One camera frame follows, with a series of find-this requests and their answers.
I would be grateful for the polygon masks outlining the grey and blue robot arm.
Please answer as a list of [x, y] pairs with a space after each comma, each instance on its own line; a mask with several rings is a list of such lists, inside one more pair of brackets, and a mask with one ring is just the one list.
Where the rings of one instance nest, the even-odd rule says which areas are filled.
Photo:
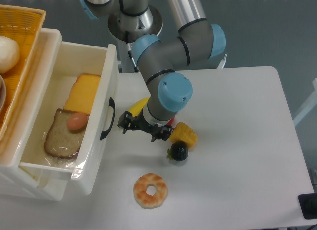
[[207, 21], [200, 0], [167, 0], [179, 35], [163, 43], [159, 39], [162, 18], [149, 0], [79, 1], [89, 18], [108, 16], [110, 32], [126, 44], [133, 68], [141, 73], [150, 93], [141, 111], [124, 112], [118, 126], [124, 131], [142, 130], [152, 140], [167, 140], [173, 130], [169, 121], [193, 92], [191, 82], [176, 69], [223, 53], [223, 29]]

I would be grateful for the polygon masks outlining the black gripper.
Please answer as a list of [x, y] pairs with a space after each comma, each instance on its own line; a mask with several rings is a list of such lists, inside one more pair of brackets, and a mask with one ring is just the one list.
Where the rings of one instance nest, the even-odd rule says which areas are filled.
[[173, 132], [171, 125], [159, 126], [151, 125], [144, 118], [143, 114], [133, 116], [131, 112], [125, 111], [118, 119], [117, 126], [122, 129], [125, 134], [128, 130], [140, 130], [152, 135], [151, 142], [156, 140], [167, 141]]

